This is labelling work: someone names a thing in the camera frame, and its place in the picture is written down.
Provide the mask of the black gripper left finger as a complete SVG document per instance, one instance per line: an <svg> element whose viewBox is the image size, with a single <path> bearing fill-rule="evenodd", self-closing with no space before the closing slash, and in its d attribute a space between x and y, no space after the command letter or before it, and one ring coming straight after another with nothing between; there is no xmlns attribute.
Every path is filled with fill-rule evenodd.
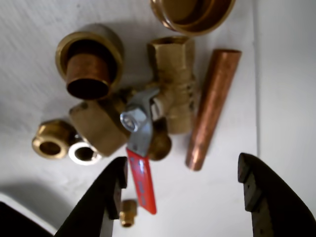
<svg viewBox="0 0 316 237"><path fill-rule="evenodd" d="M127 187L127 157L115 158L96 178L56 237L111 237L119 218L121 191Z"/></svg>

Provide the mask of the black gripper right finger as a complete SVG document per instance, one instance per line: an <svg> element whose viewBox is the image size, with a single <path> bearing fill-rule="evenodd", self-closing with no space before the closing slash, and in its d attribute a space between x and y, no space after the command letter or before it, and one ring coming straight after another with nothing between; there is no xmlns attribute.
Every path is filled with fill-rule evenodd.
<svg viewBox="0 0 316 237"><path fill-rule="evenodd" d="M263 161L250 154L238 158L245 210L255 237L314 237L316 220L299 196Z"/></svg>

